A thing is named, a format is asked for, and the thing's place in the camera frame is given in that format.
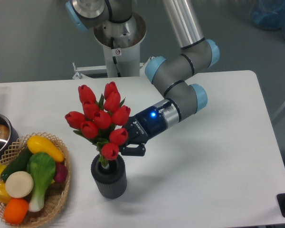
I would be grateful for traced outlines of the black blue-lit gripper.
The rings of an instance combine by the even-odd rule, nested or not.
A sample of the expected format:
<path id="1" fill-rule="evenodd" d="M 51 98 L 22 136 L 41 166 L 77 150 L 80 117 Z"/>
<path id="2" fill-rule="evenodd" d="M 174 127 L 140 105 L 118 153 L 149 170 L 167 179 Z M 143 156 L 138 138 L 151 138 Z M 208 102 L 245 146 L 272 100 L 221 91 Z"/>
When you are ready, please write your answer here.
<path id="1" fill-rule="evenodd" d="M 126 145 L 135 144 L 134 147 L 122 145 L 119 147 L 123 156 L 144 156 L 145 144 L 151 138 L 159 135 L 168 128 L 167 121 L 162 113 L 163 106 L 150 106 L 134 116 L 130 116 L 123 127 L 128 131 Z"/>

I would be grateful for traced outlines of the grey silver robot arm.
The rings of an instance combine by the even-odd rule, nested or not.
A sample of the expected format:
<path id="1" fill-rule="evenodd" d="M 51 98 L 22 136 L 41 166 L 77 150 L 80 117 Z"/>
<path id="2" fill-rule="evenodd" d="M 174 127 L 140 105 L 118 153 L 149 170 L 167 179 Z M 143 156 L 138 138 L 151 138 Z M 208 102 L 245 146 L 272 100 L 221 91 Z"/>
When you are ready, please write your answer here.
<path id="1" fill-rule="evenodd" d="M 220 56 L 215 42 L 204 38 L 189 0 L 165 0 L 163 5 L 181 54 L 171 61 L 152 57 L 144 65 L 145 75 L 163 100 L 126 123 L 130 138 L 120 148 L 125 156 L 144 156 L 149 139 L 207 105 L 203 87 L 188 85 L 186 80 L 215 64 Z M 146 25 L 133 11 L 130 0 L 69 0 L 66 9 L 79 30 L 94 30 L 96 40 L 103 47 L 108 77 L 139 75 L 140 44 Z"/>

